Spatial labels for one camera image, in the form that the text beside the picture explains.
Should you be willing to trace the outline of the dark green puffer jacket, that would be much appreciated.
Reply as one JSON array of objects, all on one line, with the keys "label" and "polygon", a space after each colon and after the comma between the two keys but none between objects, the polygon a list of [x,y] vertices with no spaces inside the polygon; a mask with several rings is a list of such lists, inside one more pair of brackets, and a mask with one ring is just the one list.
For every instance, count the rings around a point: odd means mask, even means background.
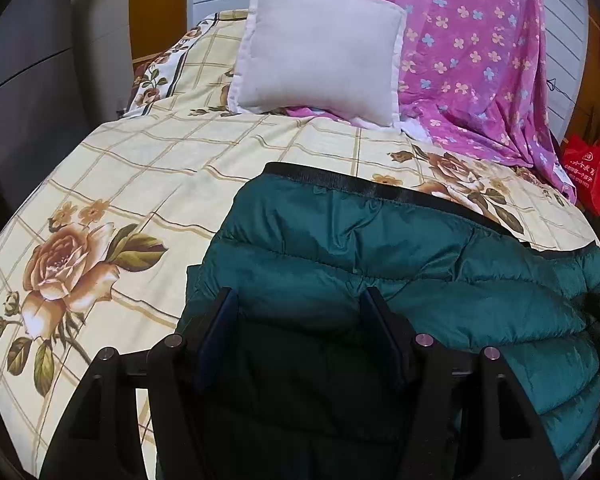
[{"label": "dark green puffer jacket", "polygon": [[187,271],[180,326],[234,289],[246,315],[343,326],[376,288],[447,347],[504,351],[565,476],[600,418],[600,248],[536,250],[439,194],[270,162]]}]

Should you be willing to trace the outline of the red shopping bag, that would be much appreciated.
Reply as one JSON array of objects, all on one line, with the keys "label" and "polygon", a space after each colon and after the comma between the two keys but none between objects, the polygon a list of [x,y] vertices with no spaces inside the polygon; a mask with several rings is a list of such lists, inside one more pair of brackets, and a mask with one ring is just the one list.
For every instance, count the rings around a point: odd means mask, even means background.
[{"label": "red shopping bag", "polygon": [[577,189],[577,199],[594,216],[600,216],[600,140],[589,144],[568,136],[562,147],[562,166]]}]

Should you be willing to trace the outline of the floral cream bed quilt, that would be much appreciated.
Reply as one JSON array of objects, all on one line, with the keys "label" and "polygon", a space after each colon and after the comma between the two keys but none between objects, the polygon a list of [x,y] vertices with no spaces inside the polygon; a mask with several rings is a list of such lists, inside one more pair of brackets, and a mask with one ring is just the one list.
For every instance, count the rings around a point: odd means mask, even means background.
[{"label": "floral cream bed quilt", "polygon": [[37,474],[94,353],[174,329],[186,270],[268,162],[414,188],[484,210],[536,249],[595,240],[584,214],[519,171],[328,118],[233,115],[226,92],[246,16],[225,11],[178,45],[173,93],[99,126],[0,234],[0,412]]}]

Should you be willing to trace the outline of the pink floral sheet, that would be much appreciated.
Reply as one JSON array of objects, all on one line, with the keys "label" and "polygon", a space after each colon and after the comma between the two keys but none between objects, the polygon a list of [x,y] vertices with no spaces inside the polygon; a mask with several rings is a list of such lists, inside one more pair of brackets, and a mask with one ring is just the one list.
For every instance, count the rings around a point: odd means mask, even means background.
[{"label": "pink floral sheet", "polygon": [[399,106],[427,139],[529,168],[570,202],[548,125],[543,0],[387,0],[406,13]]}]

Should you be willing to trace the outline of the grey refrigerator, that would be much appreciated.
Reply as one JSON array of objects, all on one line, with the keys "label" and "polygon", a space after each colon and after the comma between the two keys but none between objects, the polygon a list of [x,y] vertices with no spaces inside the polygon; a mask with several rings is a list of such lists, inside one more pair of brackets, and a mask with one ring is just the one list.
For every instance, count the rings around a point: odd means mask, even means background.
[{"label": "grey refrigerator", "polygon": [[128,0],[0,0],[0,192],[16,208],[131,90]]}]

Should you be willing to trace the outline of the white square pillow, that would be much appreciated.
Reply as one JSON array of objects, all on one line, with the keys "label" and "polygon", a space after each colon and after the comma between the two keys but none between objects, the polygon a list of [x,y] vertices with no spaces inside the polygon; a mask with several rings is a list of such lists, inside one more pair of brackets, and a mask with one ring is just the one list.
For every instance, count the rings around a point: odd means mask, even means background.
[{"label": "white square pillow", "polygon": [[227,105],[318,108],[392,128],[405,26],[405,11],[386,0],[249,0]]}]

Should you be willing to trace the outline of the white slatted headboard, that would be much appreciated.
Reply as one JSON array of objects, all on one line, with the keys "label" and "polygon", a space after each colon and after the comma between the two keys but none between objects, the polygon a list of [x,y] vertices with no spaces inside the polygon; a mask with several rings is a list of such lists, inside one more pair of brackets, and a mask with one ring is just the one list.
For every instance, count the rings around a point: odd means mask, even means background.
[{"label": "white slatted headboard", "polygon": [[[249,0],[186,0],[187,25],[207,15],[241,9]],[[588,50],[588,0],[544,0],[548,123],[558,140],[570,122]]]}]

